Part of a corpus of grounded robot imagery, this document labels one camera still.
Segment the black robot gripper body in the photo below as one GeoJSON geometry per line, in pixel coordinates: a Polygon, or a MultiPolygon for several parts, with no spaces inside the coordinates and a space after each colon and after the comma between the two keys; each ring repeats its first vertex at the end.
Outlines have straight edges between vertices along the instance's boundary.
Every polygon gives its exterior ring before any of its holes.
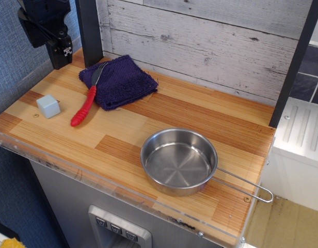
{"type": "Polygon", "coordinates": [[[34,48],[54,41],[63,44],[71,40],[64,23],[71,11],[69,1],[18,1],[19,21],[34,48]]]}

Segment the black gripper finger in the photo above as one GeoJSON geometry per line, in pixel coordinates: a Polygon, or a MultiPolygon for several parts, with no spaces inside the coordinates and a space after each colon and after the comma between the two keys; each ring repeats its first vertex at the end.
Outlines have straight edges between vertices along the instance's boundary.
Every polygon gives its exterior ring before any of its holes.
{"type": "Polygon", "coordinates": [[[69,35],[47,41],[46,48],[55,70],[72,63],[73,45],[69,35]]]}

